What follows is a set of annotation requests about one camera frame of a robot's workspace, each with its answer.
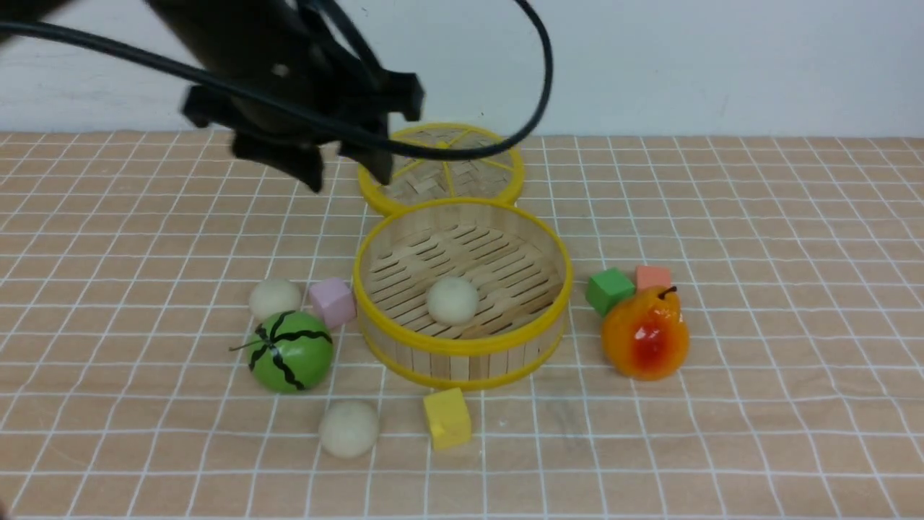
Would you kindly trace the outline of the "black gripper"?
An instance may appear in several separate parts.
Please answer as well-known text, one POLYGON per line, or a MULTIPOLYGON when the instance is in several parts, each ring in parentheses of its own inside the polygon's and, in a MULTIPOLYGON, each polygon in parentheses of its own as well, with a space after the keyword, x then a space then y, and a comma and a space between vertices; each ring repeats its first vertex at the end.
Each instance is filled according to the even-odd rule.
POLYGON ((240 133, 235 158, 277 169, 314 194, 323 190, 323 156, 317 146, 297 145, 336 139, 340 157, 388 186, 395 160, 377 148, 389 138, 389 116, 418 121, 423 108, 416 74, 384 69, 336 43, 222 44, 196 56, 204 71, 183 103, 188 121, 240 133))

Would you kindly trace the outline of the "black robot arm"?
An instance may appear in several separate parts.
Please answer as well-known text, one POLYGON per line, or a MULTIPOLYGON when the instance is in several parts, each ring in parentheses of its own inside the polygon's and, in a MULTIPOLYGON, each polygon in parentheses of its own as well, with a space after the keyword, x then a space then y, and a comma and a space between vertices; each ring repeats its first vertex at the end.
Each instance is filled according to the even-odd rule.
POLYGON ((149 8, 204 66, 182 114, 234 132, 235 158, 277 169, 313 192, 323 188, 321 145, 392 181, 392 152, 340 137, 265 103, 221 90, 218 80, 388 138, 392 113, 418 121, 424 91, 412 73, 384 69, 336 1, 151 1, 149 8))

